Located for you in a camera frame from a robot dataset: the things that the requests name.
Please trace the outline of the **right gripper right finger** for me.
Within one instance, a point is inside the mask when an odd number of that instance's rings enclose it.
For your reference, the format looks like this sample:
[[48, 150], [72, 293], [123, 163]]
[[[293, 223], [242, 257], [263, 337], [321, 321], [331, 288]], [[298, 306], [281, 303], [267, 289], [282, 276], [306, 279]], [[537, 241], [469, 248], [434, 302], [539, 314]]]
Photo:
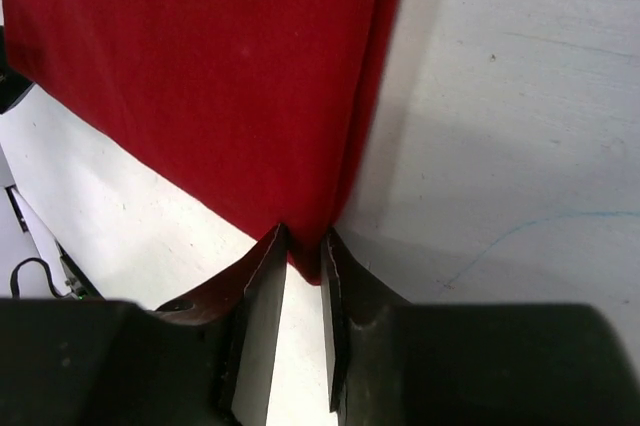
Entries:
[[639, 381], [582, 304], [415, 304], [335, 232], [321, 245], [329, 407], [342, 425], [635, 425]]

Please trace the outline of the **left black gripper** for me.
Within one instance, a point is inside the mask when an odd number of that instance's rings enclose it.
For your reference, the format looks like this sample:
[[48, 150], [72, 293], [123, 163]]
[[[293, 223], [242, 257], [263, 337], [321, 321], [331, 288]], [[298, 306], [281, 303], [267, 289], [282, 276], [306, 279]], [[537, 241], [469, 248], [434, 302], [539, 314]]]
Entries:
[[8, 62], [4, 27], [0, 27], [0, 114], [6, 114], [17, 106], [34, 83], [15, 71]]

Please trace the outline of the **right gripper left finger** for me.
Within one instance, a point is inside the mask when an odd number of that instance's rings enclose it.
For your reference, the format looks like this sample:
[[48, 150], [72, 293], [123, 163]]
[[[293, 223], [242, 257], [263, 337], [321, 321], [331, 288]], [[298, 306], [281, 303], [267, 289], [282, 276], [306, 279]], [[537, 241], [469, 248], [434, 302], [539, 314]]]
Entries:
[[114, 300], [1, 303], [5, 425], [262, 425], [288, 231], [155, 310]]

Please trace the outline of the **dark red t-shirt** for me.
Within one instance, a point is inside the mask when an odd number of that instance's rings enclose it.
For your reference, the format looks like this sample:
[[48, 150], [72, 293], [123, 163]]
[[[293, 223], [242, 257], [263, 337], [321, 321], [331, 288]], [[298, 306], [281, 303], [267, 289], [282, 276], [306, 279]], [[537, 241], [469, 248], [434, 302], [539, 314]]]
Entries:
[[10, 66], [310, 283], [399, 0], [2, 0]]

